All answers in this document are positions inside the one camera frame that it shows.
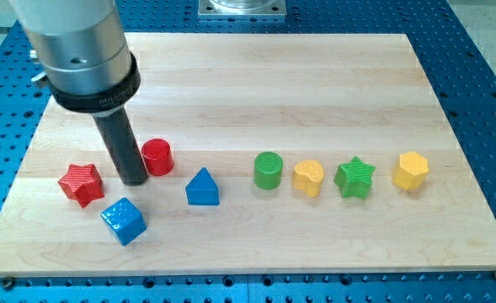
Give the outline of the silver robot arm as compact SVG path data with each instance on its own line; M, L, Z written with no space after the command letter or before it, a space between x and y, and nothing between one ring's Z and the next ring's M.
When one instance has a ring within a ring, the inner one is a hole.
M141 76L114 0L10 0L57 103L95 114L137 92Z

